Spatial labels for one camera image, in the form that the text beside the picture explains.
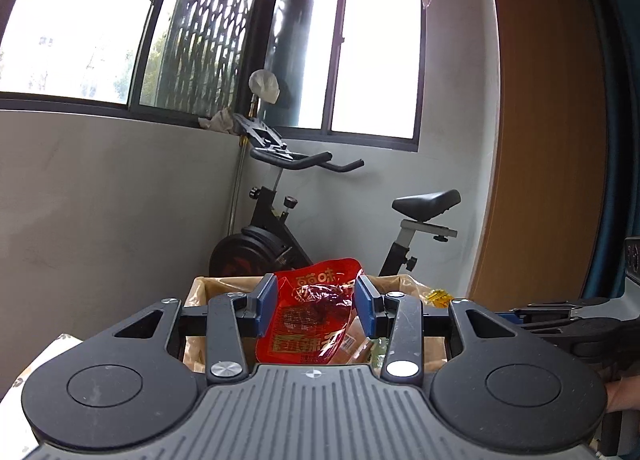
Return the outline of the person's right hand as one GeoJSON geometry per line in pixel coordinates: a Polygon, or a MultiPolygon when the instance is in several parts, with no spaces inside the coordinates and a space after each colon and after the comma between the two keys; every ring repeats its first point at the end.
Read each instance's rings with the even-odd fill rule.
{"type": "Polygon", "coordinates": [[[608,395],[606,412],[640,410],[640,376],[625,376],[605,384],[608,395]]]}

